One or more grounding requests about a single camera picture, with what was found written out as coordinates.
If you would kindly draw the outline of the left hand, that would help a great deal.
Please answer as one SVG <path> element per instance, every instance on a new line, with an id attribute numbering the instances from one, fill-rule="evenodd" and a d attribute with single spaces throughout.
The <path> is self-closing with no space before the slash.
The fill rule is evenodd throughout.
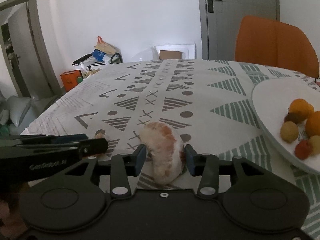
<path id="1" fill-rule="evenodd" d="M 1 235 L 5 238 L 16 239 L 27 230 L 18 202 L 21 193 L 28 188 L 27 183 L 17 186 L 5 185 L 1 188 Z"/>

